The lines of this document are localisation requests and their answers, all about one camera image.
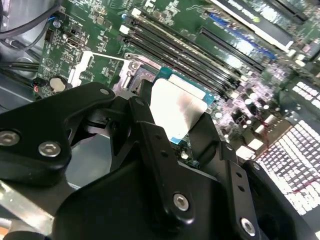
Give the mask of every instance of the screw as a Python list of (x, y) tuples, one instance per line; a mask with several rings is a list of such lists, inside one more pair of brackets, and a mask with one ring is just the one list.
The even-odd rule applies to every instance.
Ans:
[(61, 27), (61, 22), (58, 21), (58, 20), (54, 20), (53, 21), (53, 26), (56, 28), (56, 29), (59, 29)]
[(13, 146), (20, 141), (20, 136), (14, 131), (1, 131), (0, 132), (0, 146)]
[(255, 227), (248, 219), (241, 218), (240, 223), (247, 234), (249, 234), (251, 237), (254, 237), (256, 235)]
[(174, 205), (181, 211), (187, 211), (189, 209), (189, 202), (185, 196), (177, 193), (173, 196)]
[(144, 106), (145, 104), (140, 100), (140, 99), (135, 99), (135, 101), (139, 104), (139, 105), (141, 105), (141, 106)]
[(39, 145), (39, 153), (44, 157), (54, 158), (61, 152), (60, 146), (52, 141), (46, 141)]
[(253, 167), (254, 167), (255, 169), (257, 169), (258, 171), (260, 170), (260, 166), (259, 166), (258, 164), (256, 164), (255, 162), (254, 162), (252, 165), (253, 165)]
[(131, 59), (131, 55), (130, 55), (129, 53), (127, 53), (127, 54), (125, 55), (125, 58), (128, 59), (128, 60), (130, 60), (130, 59)]
[(100, 92), (101, 92), (102, 94), (104, 94), (104, 95), (109, 95), (108, 90), (105, 90), (105, 89), (103, 89), (103, 88), (100, 89)]
[(138, 63), (136, 63), (136, 62), (132, 62), (132, 63), (131, 63), (131, 68), (132, 68), (133, 70), (137, 70), (138, 67), (139, 67), (139, 64), (138, 64)]
[(226, 144), (226, 148), (229, 149), (230, 151), (233, 150), (232, 146), (230, 144), (228, 144), (228, 143)]

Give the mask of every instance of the motherboard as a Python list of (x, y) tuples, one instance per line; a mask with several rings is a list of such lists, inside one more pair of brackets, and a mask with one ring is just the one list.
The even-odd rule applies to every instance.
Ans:
[[(156, 84), (164, 75), (169, 83)], [(297, 78), (319, 84), (320, 1), (64, 0), (37, 76), (41, 98), (90, 82), (117, 94), (135, 94), (142, 80), (157, 91), (178, 86), (201, 100), (195, 111), (211, 115), (239, 157), (256, 158), (290, 129), (279, 92)], [(171, 142), (188, 146), (192, 124)]]

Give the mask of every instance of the metal plate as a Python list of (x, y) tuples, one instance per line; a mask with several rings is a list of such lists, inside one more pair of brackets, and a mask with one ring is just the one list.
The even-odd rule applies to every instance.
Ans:
[(151, 112), (155, 124), (164, 128), (168, 139), (178, 144), (196, 124), (208, 105), (166, 79), (152, 88)]

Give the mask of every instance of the black metal arm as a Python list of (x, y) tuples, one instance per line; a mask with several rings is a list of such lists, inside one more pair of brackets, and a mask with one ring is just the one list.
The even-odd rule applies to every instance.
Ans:
[[(246, 171), (219, 140), (211, 117), (205, 113), (189, 133), (209, 176), (178, 163), (164, 129), (155, 125), (147, 82), (139, 96), (125, 100), (90, 83), (0, 116), (0, 179), (54, 216), (51, 239), (275, 239), (261, 227), (267, 213), (257, 218)], [(96, 134), (110, 136), (111, 173), (70, 195), (64, 173), (71, 149)], [(269, 196), (283, 201), (270, 188), (274, 183), (266, 184)], [(55, 193), (61, 197), (54, 207), (37, 198)], [(275, 223), (286, 219), (316, 239), (306, 224), (295, 225), (300, 216), (283, 208), (286, 218)]]

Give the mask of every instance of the black cable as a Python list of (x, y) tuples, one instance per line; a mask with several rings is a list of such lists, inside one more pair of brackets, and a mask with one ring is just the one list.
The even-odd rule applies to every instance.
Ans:
[(11, 71), (22, 71), (22, 72), (31, 72), (31, 73), (37, 73), (38, 68), (34, 67), (23, 67), (23, 66), (2, 66), (1, 69), (8, 69)]
[(38, 37), (28, 46), (22, 47), (22, 48), (17, 48), (15, 46), (12, 46), (11, 44), (7, 43), (6, 40), (0, 39), (0, 42), (5, 45), (7, 48), (11, 49), (11, 50), (15, 50), (15, 51), (28, 51), (31, 48), (33, 48), (39, 41), (40, 39), (43, 37), (43, 35), (47, 32), (48, 28), (50, 26), (50, 23), (47, 22), (44, 25), (44, 28), (42, 29), (42, 31), (40, 32), (40, 34), (38, 35)]
[(18, 84), (21, 84), (25, 87), (31, 88), (32, 90), (34, 89), (35, 85), (31, 80), (13, 72), (13, 71), (0, 68), (0, 74), (3, 74), (4, 76), (10, 78), (11, 80), (13, 80), (14, 82), (16, 82)]
[(2, 61), (2, 62), (0, 62), (0, 68), (1, 67), (8, 67), (8, 66), (25, 67), (25, 68), (38, 68), (39, 63), (24, 62), (24, 61)]
[[(26, 47), (23, 43), (21, 43), (18, 40), (13, 40), (11, 42), (11, 45), (13, 47), (16, 47), (17, 49)], [(39, 54), (37, 54), (36, 52), (34, 52), (33, 50), (31, 50), (31, 49), (26, 50), (25, 53), (28, 54), (30, 57), (34, 58), (36, 61), (40, 62), (41, 56)]]
[[(30, 22), (27, 22), (21, 26), (18, 26), (14, 29), (0, 32), (0, 39), (7, 39), (7, 38), (12, 38), (16, 37), (18, 35), (24, 34), (25, 32), (28, 32), (29, 30), (33, 29), (43, 21), (48, 21), (48, 19), (56, 12), (59, 10), (61, 6), (62, 0), (56, 0), (54, 5), (47, 11), (45, 11), (43, 14), (40, 16), (36, 17), (35, 19), (31, 20)], [(3, 15), (3, 4), (2, 1), (0, 1), (0, 11), (2, 10), (2, 15)]]

